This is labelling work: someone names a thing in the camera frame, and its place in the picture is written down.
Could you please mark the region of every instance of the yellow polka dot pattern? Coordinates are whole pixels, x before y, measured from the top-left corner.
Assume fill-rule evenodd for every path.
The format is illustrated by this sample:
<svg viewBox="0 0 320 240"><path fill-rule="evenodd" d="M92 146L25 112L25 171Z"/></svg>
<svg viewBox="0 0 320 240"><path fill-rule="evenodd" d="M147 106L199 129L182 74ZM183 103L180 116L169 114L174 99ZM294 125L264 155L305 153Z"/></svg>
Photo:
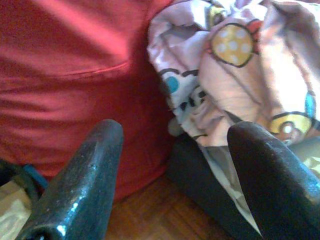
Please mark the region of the yellow polka dot pattern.
<svg viewBox="0 0 320 240"><path fill-rule="evenodd" d="M228 24L213 36L211 47L213 54L225 63L242 67L252 55L254 41L246 28Z"/></svg>

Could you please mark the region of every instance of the parquet floor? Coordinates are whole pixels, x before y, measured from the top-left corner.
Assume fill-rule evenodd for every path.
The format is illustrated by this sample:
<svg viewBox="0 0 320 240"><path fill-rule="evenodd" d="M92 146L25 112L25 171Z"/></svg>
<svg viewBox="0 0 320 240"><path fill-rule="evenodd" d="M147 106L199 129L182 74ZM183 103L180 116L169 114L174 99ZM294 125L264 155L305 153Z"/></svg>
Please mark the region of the parquet floor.
<svg viewBox="0 0 320 240"><path fill-rule="evenodd" d="M165 176L114 204L105 240L232 240Z"/></svg>

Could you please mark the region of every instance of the blue dot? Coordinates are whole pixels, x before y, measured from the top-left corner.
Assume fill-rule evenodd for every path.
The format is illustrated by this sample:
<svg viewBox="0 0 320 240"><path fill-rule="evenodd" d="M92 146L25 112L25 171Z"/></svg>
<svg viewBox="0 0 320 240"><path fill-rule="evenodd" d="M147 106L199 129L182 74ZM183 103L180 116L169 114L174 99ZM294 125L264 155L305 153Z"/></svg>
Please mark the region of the blue dot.
<svg viewBox="0 0 320 240"><path fill-rule="evenodd" d="M174 76L166 78L165 83L168 86L170 93L176 92L179 88L179 81Z"/></svg>

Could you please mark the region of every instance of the cartoon character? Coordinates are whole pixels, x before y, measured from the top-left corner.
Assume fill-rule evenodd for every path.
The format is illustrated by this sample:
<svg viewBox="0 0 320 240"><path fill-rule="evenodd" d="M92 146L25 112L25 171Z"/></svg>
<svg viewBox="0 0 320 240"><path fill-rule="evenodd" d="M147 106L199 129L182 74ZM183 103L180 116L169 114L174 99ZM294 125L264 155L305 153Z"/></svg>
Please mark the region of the cartoon character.
<svg viewBox="0 0 320 240"><path fill-rule="evenodd" d="M319 122L314 119L316 102L312 92L305 97L304 112L294 111L273 117L269 131L285 144L290 145L319 133Z"/></svg>
<svg viewBox="0 0 320 240"><path fill-rule="evenodd" d="M300 142L312 127L312 120L301 112L279 114L271 121L269 131L286 145Z"/></svg>
<svg viewBox="0 0 320 240"><path fill-rule="evenodd" d="M210 52L218 61L238 68L245 66L253 54L258 54L259 29L262 21L255 19L246 26L228 23L212 37Z"/></svg>

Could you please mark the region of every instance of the red fabric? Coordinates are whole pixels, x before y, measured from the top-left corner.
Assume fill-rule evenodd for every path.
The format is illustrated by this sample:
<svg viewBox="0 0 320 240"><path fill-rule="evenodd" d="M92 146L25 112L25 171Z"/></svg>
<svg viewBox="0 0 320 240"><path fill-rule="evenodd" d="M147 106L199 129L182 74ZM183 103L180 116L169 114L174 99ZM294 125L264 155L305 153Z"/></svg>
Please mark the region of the red fabric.
<svg viewBox="0 0 320 240"><path fill-rule="evenodd" d="M171 0L0 0L0 158L52 178L92 127L124 128L116 199L165 170L170 113L148 63Z"/></svg>

